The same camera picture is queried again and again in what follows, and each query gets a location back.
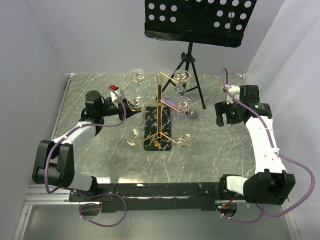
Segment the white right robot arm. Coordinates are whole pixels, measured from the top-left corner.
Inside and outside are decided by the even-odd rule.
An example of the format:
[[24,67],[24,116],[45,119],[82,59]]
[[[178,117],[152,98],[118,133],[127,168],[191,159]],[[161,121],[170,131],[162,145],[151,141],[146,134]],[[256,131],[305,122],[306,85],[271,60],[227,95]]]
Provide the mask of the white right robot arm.
[[293,189],[296,179],[287,172],[274,137],[270,105],[261,103],[256,85],[227,85],[227,99],[216,103],[216,124],[244,123],[252,142],[255,172],[246,178],[223,174],[218,193],[223,199],[242,195],[250,204],[282,205]]

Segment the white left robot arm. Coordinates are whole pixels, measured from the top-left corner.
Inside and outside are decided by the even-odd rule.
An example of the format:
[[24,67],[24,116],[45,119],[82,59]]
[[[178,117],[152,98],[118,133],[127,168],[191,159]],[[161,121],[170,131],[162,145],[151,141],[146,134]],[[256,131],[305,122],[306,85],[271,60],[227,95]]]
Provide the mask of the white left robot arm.
[[106,127],[104,118],[118,116],[123,123],[127,118],[141,112],[141,97],[127,99],[118,87],[109,87],[110,96],[104,98],[97,90],[85,95],[85,107],[79,122],[67,133],[53,140],[42,140],[35,156],[32,171],[34,183],[43,184],[47,193],[50,186],[80,192],[87,201],[99,195],[97,179],[75,170],[76,151],[86,141],[97,136]]

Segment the gold wine glass rack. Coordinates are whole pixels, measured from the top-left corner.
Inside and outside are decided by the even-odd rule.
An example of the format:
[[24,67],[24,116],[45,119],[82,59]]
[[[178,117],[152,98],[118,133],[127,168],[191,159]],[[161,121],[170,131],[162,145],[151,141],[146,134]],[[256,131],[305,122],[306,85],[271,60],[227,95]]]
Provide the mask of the gold wine glass rack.
[[[167,106],[163,103],[162,98],[166,98],[163,96],[163,79],[166,78],[168,81],[174,82],[177,85],[177,82],[174,80],[174,74],[173,76],[168,76],[167,74],[163,73],[163,72],[157,72],[155,74],[152,74],[150,76],[146,76],[142,82],[149,80],[149,79],[155,79],[156,80],[156,99],[153,102],[150,102],[149,104],[145,104],[144,102],[144,107],[142,110],[145,111],[146,114],[146,108],[147,107],[157,107],[157,114],[160,114],[159,116],[159,121],[162,121],[162,107],[169,107],[170,108],[170,114],[171,111],[175,111],[176,113],[178,112],[177,110],[171,108],[170,106]],[[144,145],[144,133],[142,137],[142,142],[141,144]],[[172,137],[169,138],[171,140],[171,144],[174,143],[177,145],[177,140],[172,139]]]

